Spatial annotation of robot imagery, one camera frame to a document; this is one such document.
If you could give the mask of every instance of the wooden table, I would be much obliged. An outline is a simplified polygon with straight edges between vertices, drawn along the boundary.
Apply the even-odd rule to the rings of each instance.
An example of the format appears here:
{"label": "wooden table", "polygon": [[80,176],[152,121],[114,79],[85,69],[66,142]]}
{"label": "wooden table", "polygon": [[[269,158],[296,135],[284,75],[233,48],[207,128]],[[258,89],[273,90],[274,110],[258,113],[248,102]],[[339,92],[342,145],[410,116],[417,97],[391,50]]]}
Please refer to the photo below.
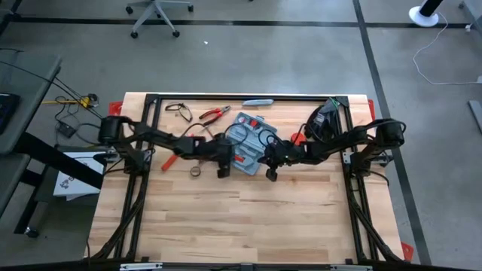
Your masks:
{"label": "wooden table", "polygon": [[[144,98],[145,93],[127,93],[122,115],[140,120]],[[162,109],[171,102],[180,101],[164,100]],[[264,117],[278,129],[282,139],[297,132],[319,105],[275,102],[269,107],[247,108],[239,101],[182,102],[191,109],[193,123],[209,109],[231,105],[227,115],[210,128],[213,132],[224,131],[242,111]],[[349,102],[354,126],[371,122],[366,96],[351,95]],[[187,126],[175,112],[163,110],[160,114],[161,130],[180,135]],[[197,136],[208,136],[199,130],[195,127],[191,131]],[[160,167],[171,154],[156,148],[137,258],[148,256],[150,261],[183,263],[344,263],[347,258],[356,259],[339,154],[331,155],[318,166],[284,166],[278,170],[277,182],[265,178],[265,165],[255,176],[232,168],[230,177],[218,179],[217,165],[205,163],[201,176],[194,178],[189,170],[197,161],[178,159],[167,172],[162,172]],[[376,166],[373,169],[383,172]],[[128,175],[122,172],[105,177],[90,231],[92,254],[119,224],[127,180]],[[403,257],[386,182],[372,175],[365,178],[365,185],[375,228],[387,245]],[[369,255],[365,229],[360,228],[365,253]],[[124,252],[129,241],[128,231]]]}

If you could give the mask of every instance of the eyeglasses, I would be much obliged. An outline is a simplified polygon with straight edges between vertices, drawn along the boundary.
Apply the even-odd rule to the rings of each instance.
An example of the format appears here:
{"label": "eyeglasses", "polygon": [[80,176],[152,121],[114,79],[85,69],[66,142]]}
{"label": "eyeglasses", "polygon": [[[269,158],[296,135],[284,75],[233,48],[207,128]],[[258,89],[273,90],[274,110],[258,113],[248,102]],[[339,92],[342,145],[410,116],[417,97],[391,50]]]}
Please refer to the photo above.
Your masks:
{"label": "eyeglasses", "polygon": [[191,122],[193,120],[193,115],[189,107],[183,103],[175,103],[166,106],[166,111],[177,111],[184,118],[187,122]]}

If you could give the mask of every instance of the floor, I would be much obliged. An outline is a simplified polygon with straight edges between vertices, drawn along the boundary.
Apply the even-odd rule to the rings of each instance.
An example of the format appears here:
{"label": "floor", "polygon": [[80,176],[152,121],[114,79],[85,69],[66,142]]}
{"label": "floor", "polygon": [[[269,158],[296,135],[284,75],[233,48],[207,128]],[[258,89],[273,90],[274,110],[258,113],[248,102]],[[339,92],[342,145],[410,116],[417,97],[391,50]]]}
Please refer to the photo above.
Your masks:
{"label": "floor", "polygon": [[[102,115],[109,102],[129,91],[366,94],[375,101],[378,117],[391,116],[408,126],[401,156],[387,172],[401,240],[417,246],[414,262],[482,269],[482,135],[467,105],[469,99],[482,100],[482,87],[435,86],[417,74],[413,55],[440,31],[407,25],[408,10],[420,0],[193,0],[193,14],[166,11],[183,24],[176,26],[180,38],[174,39],[167,26],[149,25],[136,40],[129,36],[126,19],[140,11],[127,15],[127,2],[23,0],[17,13],[36,23],[10,23],[0,47],[61,55],[59,77],[80,93],[96,93]],[[353,3],[361,7],[366,32],[358,27],[361,13],[357,18]],[[482,75],[480,36],[465,33],[467,19],[458,3],[445,0],[439,7],[452,27],[418,58],[433,81],[475,81]],[[0,8],[13,4],[3,1]],[[249,26],[253,21],[259,26]],[[278,26],[266,26],[270,21]],[[60,90],[52,87],[46,99],[58,95]],[[29,131],[54,144],[57,110],[42,106]],[[96,121],[86,111],[78,118]],[[93,129],[81,133],[96,137]],[[60,143],[84,145],[78,139]],[[32,168],[40,170],[36,164]],[[29,193],[20,185],[0,220],[0,239],[7,240],[0,242],[0,263],[79,259],[93,210],[57,206],[40,238],[13,235]]]}

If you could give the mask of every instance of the pliers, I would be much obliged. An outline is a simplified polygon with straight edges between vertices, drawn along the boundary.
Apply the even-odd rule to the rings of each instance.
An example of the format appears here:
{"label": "pliers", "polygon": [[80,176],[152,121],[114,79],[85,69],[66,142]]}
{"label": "pliers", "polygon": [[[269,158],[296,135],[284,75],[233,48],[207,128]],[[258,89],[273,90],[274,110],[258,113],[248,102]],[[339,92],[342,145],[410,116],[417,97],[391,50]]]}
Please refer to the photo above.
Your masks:
{"label": "pliers", "polygon": [[229,105],[224,106],[223,108],[216,108],[216,109],[207,111],[206,113],[200,115],[199,119],[202,120],[203,118],[209,116],[210,114],[215,114],[216,116],[214,118],[212,118],[211,120],[208,120],[205,123],[203,123],[204,126],[208,126],[210,124],[213,124],[215,121],[217,121],[218,118],[222,117],[222,115],[224,113],[226,113],[227,111],[229,111],[230,109],[231,109],[231,107]]}

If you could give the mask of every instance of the office chair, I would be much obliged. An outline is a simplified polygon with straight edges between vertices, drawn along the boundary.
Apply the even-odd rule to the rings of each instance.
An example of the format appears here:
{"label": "office chair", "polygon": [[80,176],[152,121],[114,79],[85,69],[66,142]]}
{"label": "office chair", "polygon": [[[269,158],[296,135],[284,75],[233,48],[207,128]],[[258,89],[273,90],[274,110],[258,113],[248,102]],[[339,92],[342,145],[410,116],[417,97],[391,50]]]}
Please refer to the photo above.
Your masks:
{"label": "office chair", "polygon": [[134,11],[132,7],[141,7],[145,8],[144,12],[142,13],[141,17],[136,21],[133,26],[133,31],[130,33],[132,38],[137,38],[139,34],[137,34],[137,29],[153,14],[154,12],[157,15],[157,18],[163,18],[164,22],[172,29],[172,35],[176,38],[179,37],[179,31],[175,30],[174,26],[172,25],[169,18],[163,11],[162,4],[169,4],[169,5],[187,5],[189,12],[194,11],[194,6],[188,1],[161,1],[161,0],[144,0],[141,2],[129,3],[127,4],[126,11],[128,14],[132,14]]}

